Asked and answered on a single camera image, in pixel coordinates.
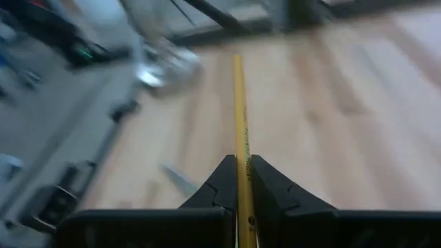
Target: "black plastic mount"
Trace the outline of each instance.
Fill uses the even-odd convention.
[[[236,158],[178,209],[96,210],[58,226],[54,247],[234,247]],[[252,156],[259,247],[441,247],[441,213],[338,210]]]
[[[178,209],[82,211],[57,227],[54,247],[234,247],[236,181],[229,155]]]
[[[440,212],[338,210],[252,156],[260,247],[439,247]]]

